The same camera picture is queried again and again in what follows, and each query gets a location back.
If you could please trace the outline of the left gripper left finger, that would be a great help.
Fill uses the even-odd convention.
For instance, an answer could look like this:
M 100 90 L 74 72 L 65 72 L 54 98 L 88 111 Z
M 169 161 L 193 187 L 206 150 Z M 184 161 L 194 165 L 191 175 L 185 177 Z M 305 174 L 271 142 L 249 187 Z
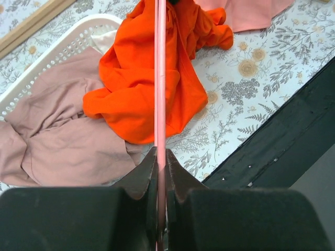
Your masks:
M 1 250 L 155 250 L 157 150 L 112 186 L 12 188 Z

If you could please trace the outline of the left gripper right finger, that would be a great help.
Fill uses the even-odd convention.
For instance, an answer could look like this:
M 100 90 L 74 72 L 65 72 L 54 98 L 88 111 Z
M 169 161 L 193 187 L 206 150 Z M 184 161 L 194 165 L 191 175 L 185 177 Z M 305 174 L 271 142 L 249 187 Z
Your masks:
M 290 189 L 209 189 L 166 152 L 169 250 L 332 250 L 310 201 Z

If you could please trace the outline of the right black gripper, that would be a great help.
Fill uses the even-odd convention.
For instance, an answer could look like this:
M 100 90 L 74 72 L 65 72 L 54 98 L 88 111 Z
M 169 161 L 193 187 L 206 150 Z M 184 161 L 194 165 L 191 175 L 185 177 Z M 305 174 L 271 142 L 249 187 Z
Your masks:
M 180 0 L 169 0 L 170 4 L 177 4 Z

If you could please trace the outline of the orange t shirt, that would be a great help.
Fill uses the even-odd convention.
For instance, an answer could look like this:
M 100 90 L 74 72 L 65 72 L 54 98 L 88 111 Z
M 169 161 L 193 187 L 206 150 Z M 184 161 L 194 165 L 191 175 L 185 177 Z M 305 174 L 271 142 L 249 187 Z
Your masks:
M 166 6 L 166 136 L 181 133 L 202 111 L 207 93 L 192 66 L 196 51 L 228 50 L 233 33 L 223 8 L 202 10 L 194 1 Z M 120 25 L 99 62 L 103 88 L 84 95 L 84 113 L 103 118 L 132 144 L 154 141 L 154 1 L 140 1 Z

